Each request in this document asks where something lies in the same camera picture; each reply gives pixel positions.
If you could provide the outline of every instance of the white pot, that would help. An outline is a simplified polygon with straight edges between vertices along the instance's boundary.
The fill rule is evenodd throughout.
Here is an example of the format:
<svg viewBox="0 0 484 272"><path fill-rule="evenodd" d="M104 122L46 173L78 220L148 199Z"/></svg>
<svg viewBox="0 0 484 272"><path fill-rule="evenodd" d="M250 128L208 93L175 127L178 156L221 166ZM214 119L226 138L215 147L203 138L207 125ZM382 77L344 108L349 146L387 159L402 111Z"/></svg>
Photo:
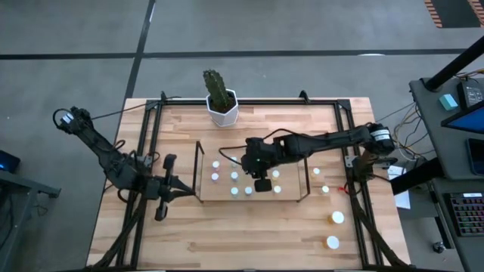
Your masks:
<svg viewBox="0 0 484 272"><path fill-rule="evenodd" d="M221 127L235 124L235 121L237 121L237 117L239 116L239 103L237 102L237 95L235 95L235 91L229 89L227 89L227 91L230 91L234 95L235 99L235 106L227 113L217 113L216 111L211 110L209 107L210 94L206 96L206 109L209 111L214 123Z"/></svg>

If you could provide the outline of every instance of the wooden table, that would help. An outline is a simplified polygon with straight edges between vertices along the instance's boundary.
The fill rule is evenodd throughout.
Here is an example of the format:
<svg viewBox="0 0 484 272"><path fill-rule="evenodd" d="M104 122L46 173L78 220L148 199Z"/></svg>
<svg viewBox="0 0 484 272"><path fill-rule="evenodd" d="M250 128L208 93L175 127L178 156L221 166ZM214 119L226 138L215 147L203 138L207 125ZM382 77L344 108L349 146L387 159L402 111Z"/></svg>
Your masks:
<svg viewBox="0 0 484 272"><path fill-rule="evenodd" d="M350 100L356 125L374 121L368 98ZM143 104L145 101L146 99L128 99L126 108ZM118 138L126 140L124 152L134 150L138 145L143 112L141 107L123 114ZM240 106L237 124L230 128L216 127L209 119L206 108L202 106L163 106L161 119L157 151L162 158L167 153L177 154L175 174L190 186L193 180L197 141L201 142L208 161L212 161L213 158L219 157L216 153L219 147L243 145L245 138L262 137L277 128L287 128L306 134L337 130L334 109L327 106ZM150 129L147 134L148 145ZM155 163L155 175L164 175L162 163L162 159ZM150 201L144 221L138 268L360 268L361 261L349 197L337 190L346 182L343 155L340 150L316 153L308 159L308 163L309 168L320 168L321 174L311 180L312 193L300 203L200 203L195 197L185 197L170 203L168 217L158 222L154 220L158 202ZM297 167L292 165L295 172L301 167L301 164ZM321 186L324 184L330 187L329 196L321 193ZM283 190L289 186L290 184L283 185ZM390 184L374 179L368 183L368 187L377 229L395 253L409 263L408 250ZM115 188L104 194L88 264L94 264L99 260L116 239L123 223L125 207L126 204L117 198ZM329 224L327 221L328 215L336 210L346 216L341 225ZM339 237L339 249L329 250L323 247L322 240L330 235ZM365 238L368 255L372 256L367 233ZM127 254L131 254L131 245L130 240Z"/></svg>

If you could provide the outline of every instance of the keyboard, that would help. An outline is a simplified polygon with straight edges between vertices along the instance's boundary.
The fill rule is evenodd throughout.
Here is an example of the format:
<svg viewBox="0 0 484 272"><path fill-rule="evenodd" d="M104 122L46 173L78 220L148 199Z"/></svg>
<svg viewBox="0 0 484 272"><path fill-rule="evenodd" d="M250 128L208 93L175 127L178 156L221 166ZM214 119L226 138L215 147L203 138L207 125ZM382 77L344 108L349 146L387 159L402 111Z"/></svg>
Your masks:
<svg viewBox="0 0 484 272"><path fill-rule="evenodd" d="M447 193L459 236L484 236L484 193Z"/></svg>

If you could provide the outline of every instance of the gray floor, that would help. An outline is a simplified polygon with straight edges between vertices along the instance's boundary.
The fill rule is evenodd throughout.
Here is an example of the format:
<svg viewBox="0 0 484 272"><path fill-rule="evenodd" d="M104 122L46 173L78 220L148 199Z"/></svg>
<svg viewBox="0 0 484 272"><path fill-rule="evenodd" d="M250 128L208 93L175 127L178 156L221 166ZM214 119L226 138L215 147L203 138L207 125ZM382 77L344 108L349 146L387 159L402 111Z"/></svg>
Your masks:
<svg viewBox="0 0 484 272"><path fill-rule="evenodd" d="M0 54L134 52L146 8L147 0L1 0ZM484 34L482 29L435 28L423 0L159 0L151 21L146 52L465 48ZM143 60L133 97L158 97L162 90L203 97L201 72L214 68L239 97L294 97L302 89L314 97L370 97L379 119L412 101L410 80L431 76L454 57ZM85 264L104 176L95 156L78 139L54 127L51 114L72 105L93 116L121 109L132 63L0 61L0 149L22 158L23 176L63 189L59 199L39 199L49 211L40 218L34 213L16 271L66 270ZM483 65L481 58L468 69ZM404 113L383 123L392 128ZM95 125L113 140L118 121L113 116ZM402 135L411 130L402 129ZM421 125L411 139L423 134ZM426 140L415 149L432 147ZM430 251L438 239L432 221L403 219L402 225L412 263L461 270L455 252Z"/></svg>

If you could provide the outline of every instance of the potted cactus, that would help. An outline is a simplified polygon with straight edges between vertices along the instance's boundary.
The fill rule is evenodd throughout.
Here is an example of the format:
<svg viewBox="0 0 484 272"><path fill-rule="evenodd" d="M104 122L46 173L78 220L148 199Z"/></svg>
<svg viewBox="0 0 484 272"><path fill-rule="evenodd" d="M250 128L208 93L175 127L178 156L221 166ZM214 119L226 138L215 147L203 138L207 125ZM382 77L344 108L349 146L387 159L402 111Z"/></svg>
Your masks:
<svg viewBox="0 0 484 272"><path fill-rule="evenodd" d="M233 125L239 115L235 91L225 88L225 83L215 70L203 71L206 89L206 108L215 124L221 127Z"/></svg>

